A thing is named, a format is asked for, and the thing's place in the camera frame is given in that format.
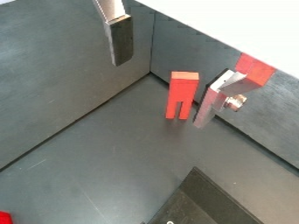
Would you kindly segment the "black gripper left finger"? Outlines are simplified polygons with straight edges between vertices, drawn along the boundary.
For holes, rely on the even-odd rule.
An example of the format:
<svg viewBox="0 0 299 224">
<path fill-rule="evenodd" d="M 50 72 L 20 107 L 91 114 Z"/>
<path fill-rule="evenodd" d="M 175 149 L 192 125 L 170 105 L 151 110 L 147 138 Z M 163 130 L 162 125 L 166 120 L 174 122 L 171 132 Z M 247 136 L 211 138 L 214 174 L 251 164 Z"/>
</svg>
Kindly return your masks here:
<svg viewBox="0 0 299 224">
<path fill-rule="evenodd" d="M 119 67 L 134 56 L 134 19 L 122 0 L 92 0 L 102 16 L 112 64 Z"/>
</svg>

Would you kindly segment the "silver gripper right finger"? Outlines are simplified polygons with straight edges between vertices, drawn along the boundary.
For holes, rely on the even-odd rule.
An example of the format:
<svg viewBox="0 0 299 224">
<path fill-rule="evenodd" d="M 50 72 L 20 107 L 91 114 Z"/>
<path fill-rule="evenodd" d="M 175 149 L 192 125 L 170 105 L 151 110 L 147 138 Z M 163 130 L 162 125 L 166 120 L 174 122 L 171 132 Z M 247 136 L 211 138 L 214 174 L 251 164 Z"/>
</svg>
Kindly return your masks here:
<svg viewBox="0 0 299 224">
<path fill-rule="evenodd" d="M 247 97 L 243 94 L 230 96 L 222 92 L 222 88 L 232 86 L 246 75 L 226 69 L 220 75 L 210 82 L 200 100 L 200 106 L 194 118 L 194 125 L 202 129 L 223 109 L 238 112 L 243 107 Z"/>
</svg>

